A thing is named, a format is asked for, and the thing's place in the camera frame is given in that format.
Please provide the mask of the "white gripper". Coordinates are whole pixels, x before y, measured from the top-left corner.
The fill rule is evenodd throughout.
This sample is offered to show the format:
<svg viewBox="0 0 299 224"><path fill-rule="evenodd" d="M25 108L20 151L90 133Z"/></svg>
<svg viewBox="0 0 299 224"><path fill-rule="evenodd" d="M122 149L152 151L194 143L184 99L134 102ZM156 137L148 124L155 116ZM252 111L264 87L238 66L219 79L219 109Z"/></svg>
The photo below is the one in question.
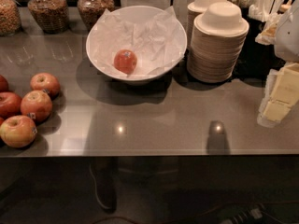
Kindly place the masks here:
<svg viewBox="0 0 299 224"><path fill-rule="evenodd" d="M286 62L278 71L271 69L264 88L257 122L273 128L299 101L299 0L281 16L275 35L274 51Z"/></svg>

